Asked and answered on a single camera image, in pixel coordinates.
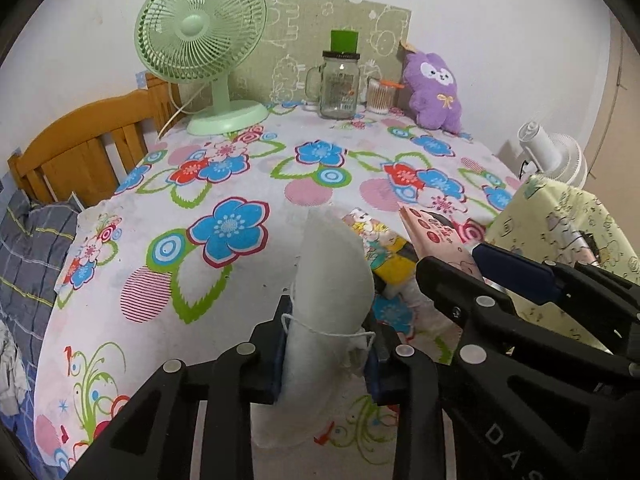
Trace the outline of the toothpick jar orange lid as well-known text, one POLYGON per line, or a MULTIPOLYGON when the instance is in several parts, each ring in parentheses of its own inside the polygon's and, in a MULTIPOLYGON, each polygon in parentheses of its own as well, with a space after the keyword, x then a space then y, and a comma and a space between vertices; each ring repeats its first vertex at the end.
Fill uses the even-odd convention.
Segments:
POLYGON ((368 79, 366 107, 371 113, 386 115, 394 106, 395 96, 398 90, 404 88, 403 84, 385 79, 368 79))

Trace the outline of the floral tablecloth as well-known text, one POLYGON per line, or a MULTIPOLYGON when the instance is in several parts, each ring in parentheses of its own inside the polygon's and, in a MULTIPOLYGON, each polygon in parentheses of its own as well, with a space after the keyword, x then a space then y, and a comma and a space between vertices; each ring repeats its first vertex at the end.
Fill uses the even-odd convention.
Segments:
POLYGON ((160 364, 215 359, 270 318, 311 211, 359 208, 407 239, 411 205, 470 246, 517 189, 469 134, 401 113, 330 122, 286 103, 223 136, 176 125, 78 218, 40 352, 41 457, 69 470, 160 364))

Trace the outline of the cartoon snack packet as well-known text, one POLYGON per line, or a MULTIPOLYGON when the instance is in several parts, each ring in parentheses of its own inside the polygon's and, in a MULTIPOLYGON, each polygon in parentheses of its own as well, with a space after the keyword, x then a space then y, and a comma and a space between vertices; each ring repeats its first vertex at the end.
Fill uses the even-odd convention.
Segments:
POLYGON ((373 274, 386 286, 399 286, 413 277, 418 256, 405 237, 359 208, 345 214, 343 221, 362 239, 373 274))

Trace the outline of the green patterned backboard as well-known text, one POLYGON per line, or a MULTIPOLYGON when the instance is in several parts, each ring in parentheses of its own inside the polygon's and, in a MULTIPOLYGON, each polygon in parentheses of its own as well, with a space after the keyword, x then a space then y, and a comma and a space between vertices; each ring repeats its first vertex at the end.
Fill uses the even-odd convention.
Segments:
POLYGON ((358 34, 360 94, 369 78, 398 81, 400 43, 408 37, 411 11, 362 0, 266 0, 260 43, 229 76, 232 99, 288 102, 305 99, 306 73, 329 50, 331 32, 358 34))

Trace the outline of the pink card packet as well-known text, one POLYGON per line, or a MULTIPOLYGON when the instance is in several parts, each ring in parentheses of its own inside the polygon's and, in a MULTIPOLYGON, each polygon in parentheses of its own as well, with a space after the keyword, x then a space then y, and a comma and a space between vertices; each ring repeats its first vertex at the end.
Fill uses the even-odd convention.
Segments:
POLYGON ((401 206, 399 217, 420 259, 433 256, 482 280, 482 274, 457 232, 422 209, 401 206))

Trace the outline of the glass mason jar mug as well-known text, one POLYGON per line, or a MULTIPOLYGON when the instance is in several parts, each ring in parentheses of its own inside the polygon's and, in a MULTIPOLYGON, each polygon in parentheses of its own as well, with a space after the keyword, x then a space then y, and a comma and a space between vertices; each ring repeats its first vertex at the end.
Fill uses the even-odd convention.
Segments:
POLYGON ((359 96, 359 53, 324 51, 322 62, 307 70, 305 96, 318 114, 333 120, 355 117, 359 96))

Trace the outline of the white face mask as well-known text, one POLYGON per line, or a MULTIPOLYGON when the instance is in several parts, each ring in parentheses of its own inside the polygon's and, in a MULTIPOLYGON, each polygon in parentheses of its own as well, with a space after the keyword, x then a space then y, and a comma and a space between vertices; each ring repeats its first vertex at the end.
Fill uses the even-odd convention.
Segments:
POLYGON ((260 448, 299 445, 322 429, 353 370, 363 367, 374 335, 362 328, 374 297, 362 239, 329 209, 311 211, 292 285, 282 388, 272 405, 252 406, 260 448))

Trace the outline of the yellow cartoon storage box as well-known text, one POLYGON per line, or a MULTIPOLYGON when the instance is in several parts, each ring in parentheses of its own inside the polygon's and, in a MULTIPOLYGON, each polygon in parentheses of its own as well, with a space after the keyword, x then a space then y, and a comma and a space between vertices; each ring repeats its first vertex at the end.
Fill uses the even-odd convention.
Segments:
POLYGON ((485 240, 537 262, 592 264, 639 283, 639 258, 597 196, 543 176, 520 186, 485 240))

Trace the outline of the grey plaid pillow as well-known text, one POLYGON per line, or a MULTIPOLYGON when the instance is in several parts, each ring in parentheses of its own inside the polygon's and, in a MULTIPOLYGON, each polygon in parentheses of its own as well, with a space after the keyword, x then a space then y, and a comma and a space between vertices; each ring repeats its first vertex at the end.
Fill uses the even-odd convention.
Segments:
POLYGON ((1 321, 23 360, 38 364, 54 306, 54 285, 76 235, 74 200, 33 202, 16 191, 1 220, 1 321))

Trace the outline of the green desk fan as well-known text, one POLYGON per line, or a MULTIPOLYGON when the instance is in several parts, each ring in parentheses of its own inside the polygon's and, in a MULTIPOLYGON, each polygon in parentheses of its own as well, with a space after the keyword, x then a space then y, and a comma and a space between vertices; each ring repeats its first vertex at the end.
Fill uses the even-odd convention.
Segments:
POLYGON ((266 0, 145 0, 134 43, 145 68, 171 84, 204 84, 212 105, 191 116, 191 136, 244 130, 268 116, 265 105, 230 98, 229 75, 255 50, 266 0))

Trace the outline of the green cup on jar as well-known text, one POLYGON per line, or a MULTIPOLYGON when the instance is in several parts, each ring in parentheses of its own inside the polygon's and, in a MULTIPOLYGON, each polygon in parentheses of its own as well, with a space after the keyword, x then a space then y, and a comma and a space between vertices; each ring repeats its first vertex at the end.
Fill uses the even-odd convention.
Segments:
POLYGON ((330 32, 330 51, 339 54, 356 54, 358 38, 356 30, 333 29, 330 32))

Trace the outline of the clear plastic pencil case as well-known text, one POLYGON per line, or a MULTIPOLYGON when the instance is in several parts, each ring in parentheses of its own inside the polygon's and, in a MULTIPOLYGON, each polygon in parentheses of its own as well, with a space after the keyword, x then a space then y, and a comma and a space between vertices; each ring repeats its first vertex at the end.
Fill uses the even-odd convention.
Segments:
POLYGON ((396 322, 409 322, 409 316, 416 322, 433 310, 433 301, 420 291, 414 278, 400 285, 387 285, 382 295, 392 304, 392 320, 396 322))

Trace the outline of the crumpled grey white cloth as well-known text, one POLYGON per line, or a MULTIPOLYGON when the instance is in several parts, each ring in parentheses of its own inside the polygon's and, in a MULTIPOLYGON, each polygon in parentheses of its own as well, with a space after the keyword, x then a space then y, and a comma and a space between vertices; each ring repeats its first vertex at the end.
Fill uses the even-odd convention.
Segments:
POLYGON ((20 414, 30 391, 20 348, 3 322, 0 323, 0 410, 4 416, 20 414))

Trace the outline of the beige door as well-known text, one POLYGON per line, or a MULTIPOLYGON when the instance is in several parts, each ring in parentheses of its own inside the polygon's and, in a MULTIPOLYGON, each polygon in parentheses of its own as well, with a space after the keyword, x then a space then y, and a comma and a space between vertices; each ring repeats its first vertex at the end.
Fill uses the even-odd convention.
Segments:
POLYGON ((639 53, 616 18, 603 96, 585 154, 586 189, 626 230, 639 212, 639 53))

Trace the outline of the white standing fan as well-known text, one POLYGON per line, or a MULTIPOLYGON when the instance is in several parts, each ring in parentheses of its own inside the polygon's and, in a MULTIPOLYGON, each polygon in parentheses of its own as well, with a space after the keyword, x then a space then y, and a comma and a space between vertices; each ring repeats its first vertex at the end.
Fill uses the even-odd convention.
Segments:
POLYGON ((526 122, 518 129, 518 142, 526 162, 532 162, 538 174, 574 188, 584 187, 588 176, 587 161, 574 138, 548 133, 538 122, 526 122))

